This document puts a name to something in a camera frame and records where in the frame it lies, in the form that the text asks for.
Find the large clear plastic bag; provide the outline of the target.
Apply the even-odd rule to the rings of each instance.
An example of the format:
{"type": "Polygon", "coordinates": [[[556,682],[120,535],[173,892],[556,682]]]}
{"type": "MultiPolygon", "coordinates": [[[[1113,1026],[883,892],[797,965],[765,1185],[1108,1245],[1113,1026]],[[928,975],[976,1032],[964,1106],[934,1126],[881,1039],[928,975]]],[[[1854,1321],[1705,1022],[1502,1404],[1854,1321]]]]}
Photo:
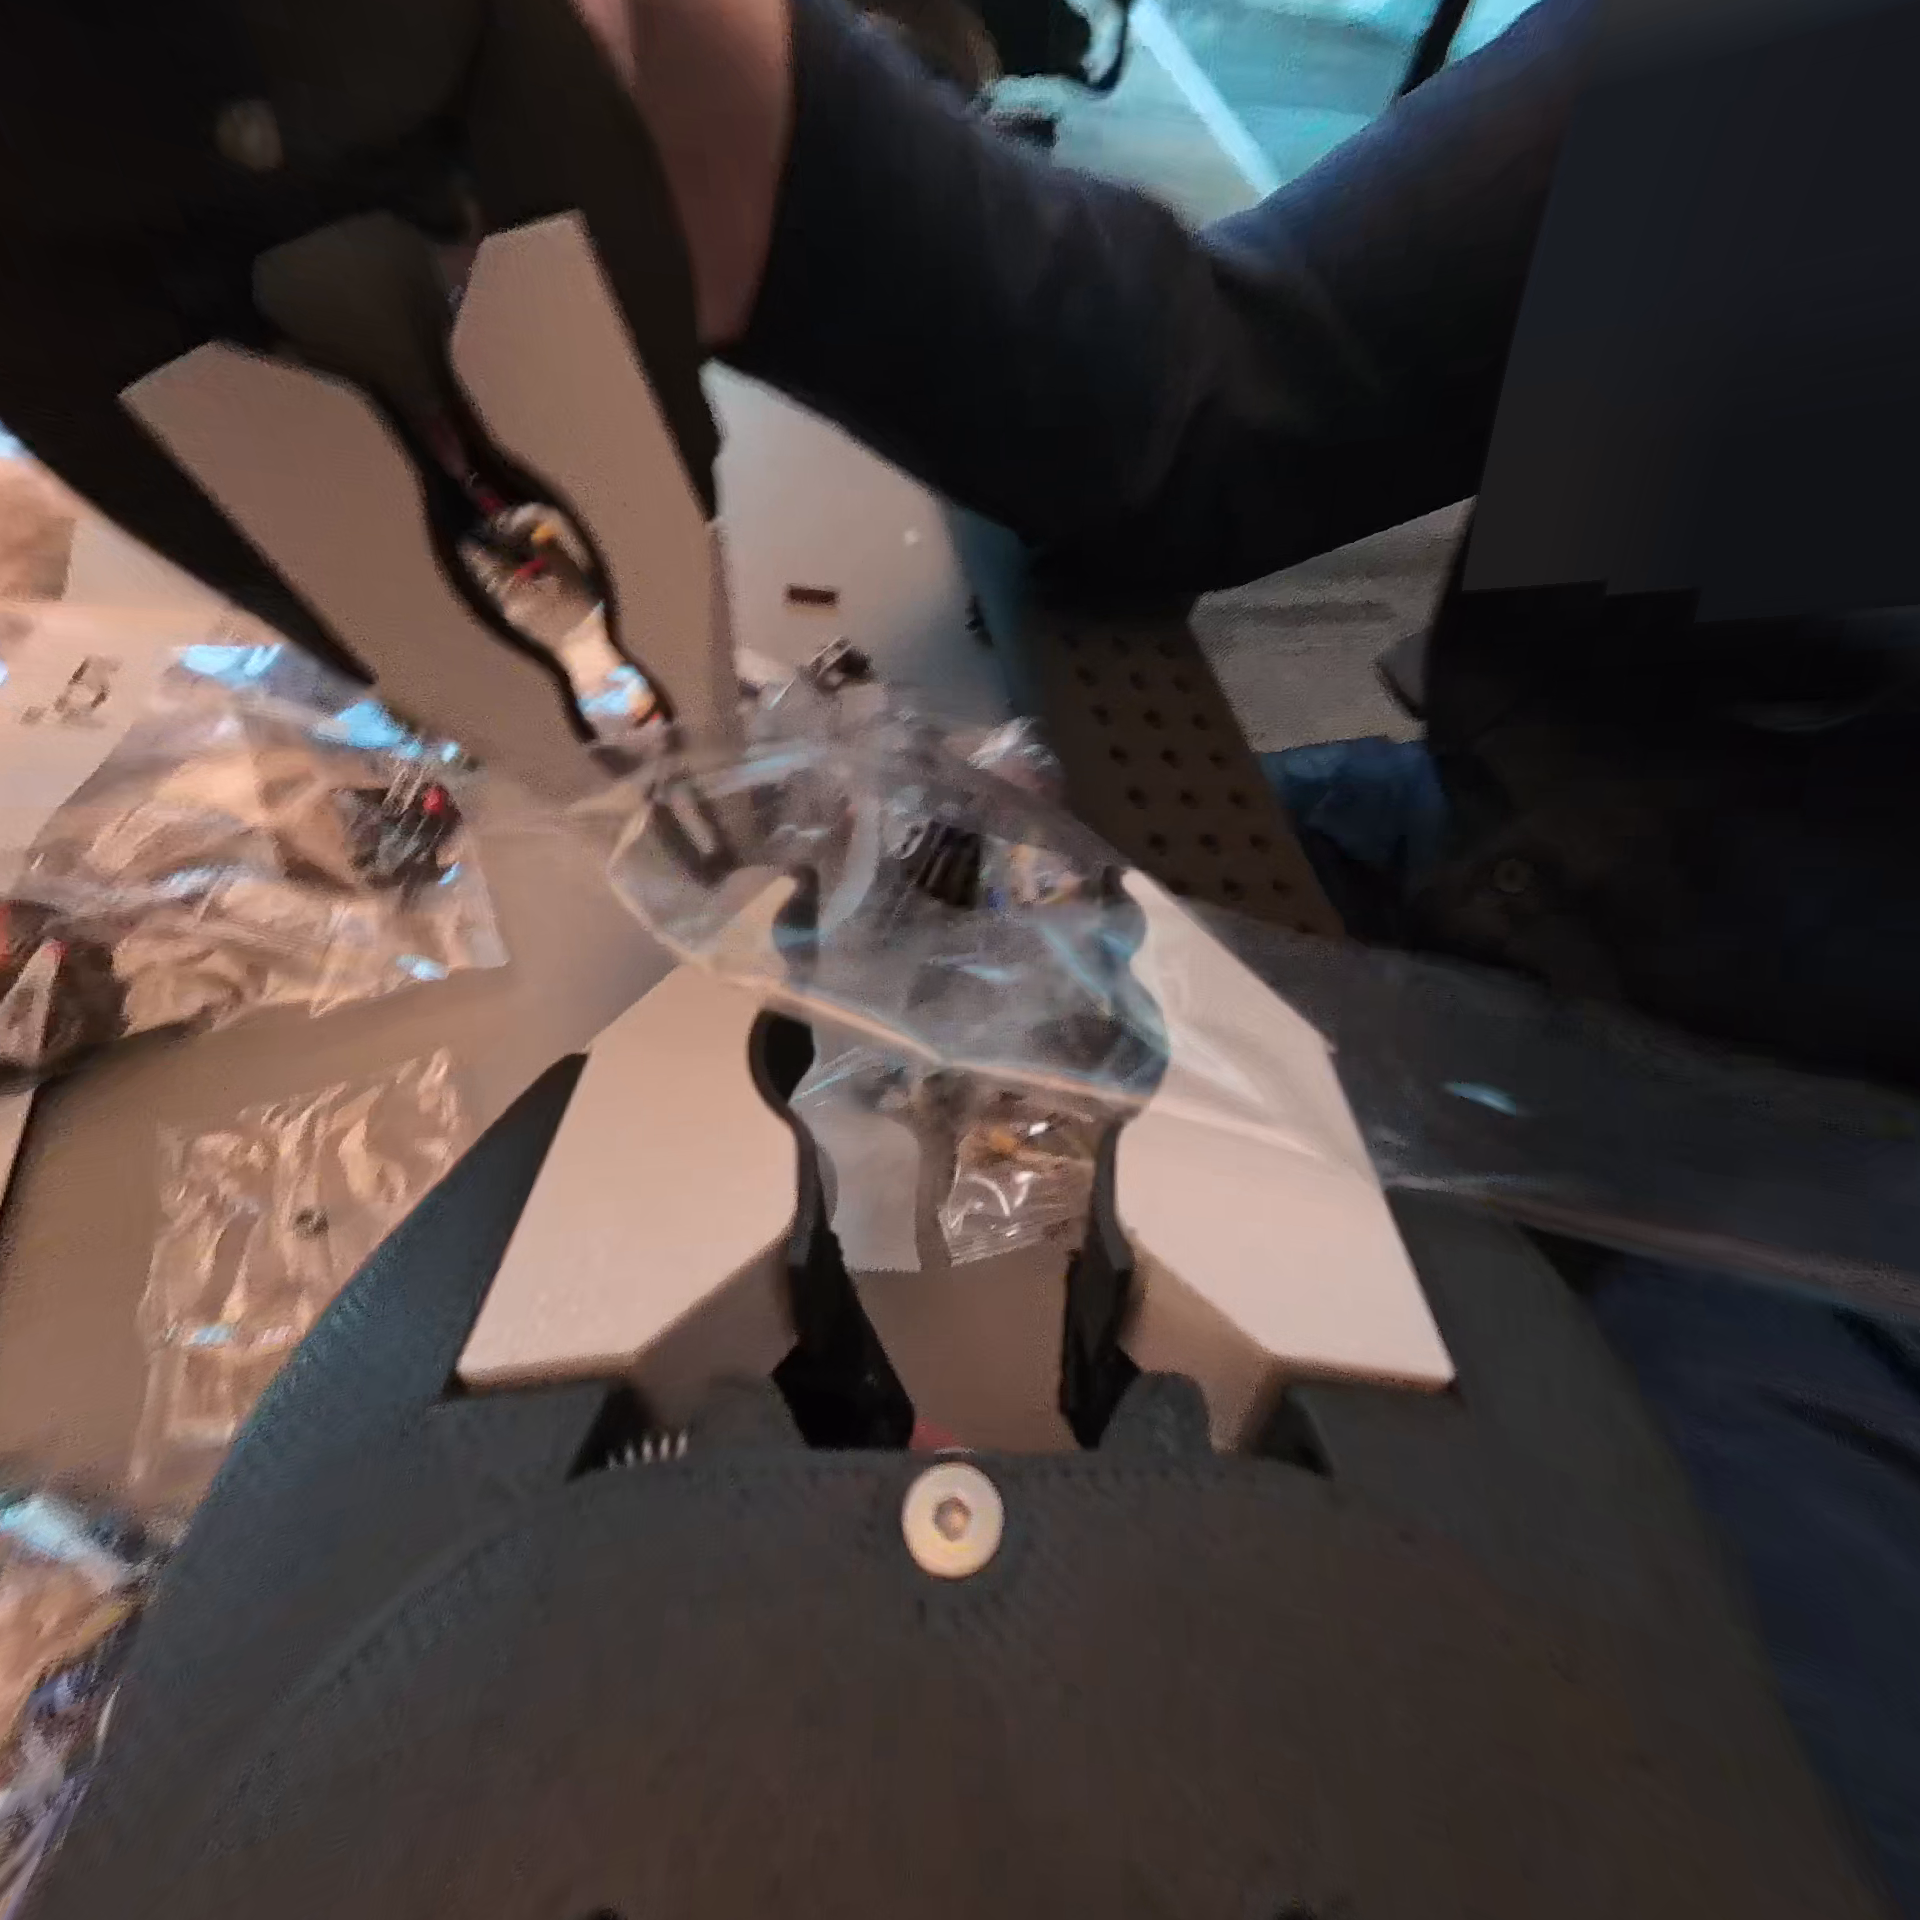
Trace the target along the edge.
{"type": "Polygon", "coordinates": [[[682,961],[1302,1210],[1313,1174],[1915,1318],[1915,1097],[1177,897],[916,716],[648,735],[581,808],[682,961]]]}

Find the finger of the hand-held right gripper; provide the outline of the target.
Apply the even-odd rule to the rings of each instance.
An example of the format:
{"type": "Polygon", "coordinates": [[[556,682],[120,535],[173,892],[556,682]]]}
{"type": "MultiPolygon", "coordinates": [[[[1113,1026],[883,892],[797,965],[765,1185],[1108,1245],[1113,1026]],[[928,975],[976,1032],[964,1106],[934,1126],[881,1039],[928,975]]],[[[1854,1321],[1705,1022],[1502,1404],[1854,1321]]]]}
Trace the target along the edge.
{"type": "Polygon", "coordinates": [[[542,800],[594,800],[634,757],[592,738],[564,666],[452,583],[425,480],[352,383],[205,343],[124,407],[422,735],[542,800]]]}
{"type": "Polygon", "coordinates": [[[613,724],[642,682],[686,751],[738,745],[724,540],[576,212],[499,231],[474,256],[450,364],[492,441],[582,544],[596,620],[560,646],[613,724]]]}

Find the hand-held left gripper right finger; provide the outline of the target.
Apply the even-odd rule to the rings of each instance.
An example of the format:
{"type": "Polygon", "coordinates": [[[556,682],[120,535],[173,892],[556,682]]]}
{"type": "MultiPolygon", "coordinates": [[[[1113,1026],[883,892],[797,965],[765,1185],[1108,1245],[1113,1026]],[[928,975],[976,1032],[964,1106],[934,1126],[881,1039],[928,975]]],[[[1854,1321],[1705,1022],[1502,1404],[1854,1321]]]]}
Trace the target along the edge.
{"type": "Polygon", "coordinates": [[[1332,1047],[1185,903],[1122,876],[1161,1065],[1105,1138],[1068,1264],[1062,1416],[1096,1444],[1140,1376],[1253,1444],[1297,1383],[1442,1394],[1456,1365],[1332,1047]]]}

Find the small crumpled clear bag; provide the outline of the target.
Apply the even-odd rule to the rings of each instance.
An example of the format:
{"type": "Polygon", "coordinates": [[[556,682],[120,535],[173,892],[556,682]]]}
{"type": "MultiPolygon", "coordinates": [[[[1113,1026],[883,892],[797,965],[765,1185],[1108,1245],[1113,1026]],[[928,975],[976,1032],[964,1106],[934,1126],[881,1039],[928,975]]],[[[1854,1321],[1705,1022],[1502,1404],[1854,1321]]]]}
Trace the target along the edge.
{"type": "Polygon", "coordinates": [[[444,1047],[160,1138],[133,1473],[227,1450],[261,1392],[474,1129],[444,1047]]]}

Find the clear bag of mixed pieces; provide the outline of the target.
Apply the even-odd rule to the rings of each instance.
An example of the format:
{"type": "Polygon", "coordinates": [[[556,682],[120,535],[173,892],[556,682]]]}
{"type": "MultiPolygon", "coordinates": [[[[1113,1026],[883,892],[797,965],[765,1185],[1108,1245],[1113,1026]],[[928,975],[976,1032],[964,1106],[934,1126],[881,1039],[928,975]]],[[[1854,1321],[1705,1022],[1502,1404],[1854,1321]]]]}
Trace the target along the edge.
{"type": "Polygon", "coordinates": [[[5,1478],[5,1887],[28,1871],[90,1767],[164,1553],[162,1536],[124,1511],[5,1478]]]}

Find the person's right hand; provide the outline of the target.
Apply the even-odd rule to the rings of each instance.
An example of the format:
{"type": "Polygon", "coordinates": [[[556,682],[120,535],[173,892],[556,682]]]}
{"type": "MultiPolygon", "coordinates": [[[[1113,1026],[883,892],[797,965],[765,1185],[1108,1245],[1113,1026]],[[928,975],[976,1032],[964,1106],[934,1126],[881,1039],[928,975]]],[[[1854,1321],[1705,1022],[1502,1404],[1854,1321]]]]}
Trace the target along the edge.
{"type": "Polygon", "coordinates": [[[795,116],[789,2],[578,2],[656,144],[708,352],[748,324],[795,116]]]}

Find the person's right forearm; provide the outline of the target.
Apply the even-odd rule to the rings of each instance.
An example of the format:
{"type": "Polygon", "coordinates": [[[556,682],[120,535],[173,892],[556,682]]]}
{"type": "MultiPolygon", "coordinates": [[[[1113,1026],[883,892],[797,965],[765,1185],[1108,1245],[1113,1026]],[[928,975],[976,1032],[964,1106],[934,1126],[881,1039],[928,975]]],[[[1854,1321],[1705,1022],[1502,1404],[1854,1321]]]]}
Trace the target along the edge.
{"type": "Polygon", "coordinates": [[[1249,585],[1480,490],[1596,5],[1538,5],[1190,229],[1032,152],[841,5],[732,368],[1057,574],[1249,585]]]}

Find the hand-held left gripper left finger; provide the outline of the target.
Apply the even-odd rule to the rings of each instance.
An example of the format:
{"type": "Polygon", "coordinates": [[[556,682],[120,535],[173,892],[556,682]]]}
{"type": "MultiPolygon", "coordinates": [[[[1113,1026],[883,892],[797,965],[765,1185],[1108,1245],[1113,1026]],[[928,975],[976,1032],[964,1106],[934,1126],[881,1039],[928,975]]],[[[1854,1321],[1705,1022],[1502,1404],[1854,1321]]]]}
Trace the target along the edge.
{"type": "Polygon", "coordinates": [[[812,1063],[778,953],[789,879],[726,927],[744,969],[672,966],[582,1056],[457,1359],[470,1394],[613,1383],[656,1430],[768,1377],[829,1448],[906,1440],[906,1390],[790,1111],[812,1063]]]}

